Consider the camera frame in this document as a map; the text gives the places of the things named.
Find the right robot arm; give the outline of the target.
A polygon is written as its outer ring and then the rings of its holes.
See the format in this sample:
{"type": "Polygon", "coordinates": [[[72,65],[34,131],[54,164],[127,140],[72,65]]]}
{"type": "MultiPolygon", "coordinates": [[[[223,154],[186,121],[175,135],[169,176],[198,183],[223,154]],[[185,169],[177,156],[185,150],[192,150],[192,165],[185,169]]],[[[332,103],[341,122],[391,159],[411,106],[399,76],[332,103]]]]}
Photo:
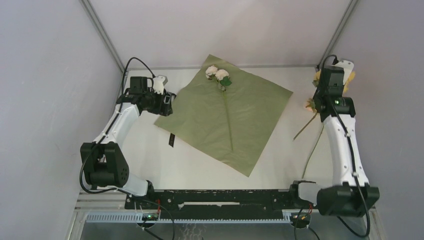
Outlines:
{"type": "Polygon", "coordinates": [[[341,60],[320,70],[312,99],[329,139],[332,185],[294,181],[289,203],[295,208],[314,205],[323,216],[363,217],[380,198],[379,188],[370,185],[361,162],[354,102],[343,95],[353,68],[353,62],[341,60]]]}

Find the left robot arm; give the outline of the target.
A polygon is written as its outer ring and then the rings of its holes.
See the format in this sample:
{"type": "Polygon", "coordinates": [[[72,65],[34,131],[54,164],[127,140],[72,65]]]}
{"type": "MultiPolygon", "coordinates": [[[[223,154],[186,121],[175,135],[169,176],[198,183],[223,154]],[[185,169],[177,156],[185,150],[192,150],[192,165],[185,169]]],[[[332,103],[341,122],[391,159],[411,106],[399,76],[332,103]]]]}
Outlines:
{"type": "Polygon", "coordinates": [[[176,95],[165,90],[167,81],[163,75],[130,78],[130,86],[118,97],[106,127],[92,142],[84,142],[80,147],[79,183],[85,192],[96,194],[86,188],[88,184],[100,187],[99,193],[117,190],[137,196],[138,204],[145,209],[155,205],[157,196],[150,191],[151,182],[130,172],[121,147],[142,112],[164,117],[173,113],[172,100],[176,95]]]}

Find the pink fake flower stem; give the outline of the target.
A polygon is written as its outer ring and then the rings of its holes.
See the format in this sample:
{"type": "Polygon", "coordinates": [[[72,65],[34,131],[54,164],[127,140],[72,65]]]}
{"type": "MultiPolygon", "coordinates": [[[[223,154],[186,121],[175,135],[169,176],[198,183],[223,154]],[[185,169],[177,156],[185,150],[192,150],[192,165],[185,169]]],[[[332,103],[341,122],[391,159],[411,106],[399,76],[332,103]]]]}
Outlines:
{"type": "Polygon", "coordinates": [[[297,132],[297,134],[293,137],[293,141],[295,141],[298,136],[312,123],[312,121],[317,117],[317,115],[319,114],[317,109],[316,109],[316,104],[315,101],[312,98],[309,98],[304,105],[304,108],[308,111],[310,111],[311,113],[313,113],[311,119],[297,132]]]}

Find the two-sided peach green wrapping paper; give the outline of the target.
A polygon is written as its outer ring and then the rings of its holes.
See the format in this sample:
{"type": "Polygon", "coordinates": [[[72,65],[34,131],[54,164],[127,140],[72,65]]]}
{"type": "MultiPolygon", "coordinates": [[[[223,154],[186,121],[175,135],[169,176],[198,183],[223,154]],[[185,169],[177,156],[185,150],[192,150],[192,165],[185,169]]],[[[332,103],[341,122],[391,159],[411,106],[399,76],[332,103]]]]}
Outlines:
{"type": "Polygon", "coordinates": [[[250,176],[292,94],[274,82],[209,55],[172,101],[173,113],[159,117],[155,125],[244,176],[250,176]],[[211,65],[228,71],[232,81],[226,95],[234,151],[230,148],[222,93],[205,75],[211,65]]]}

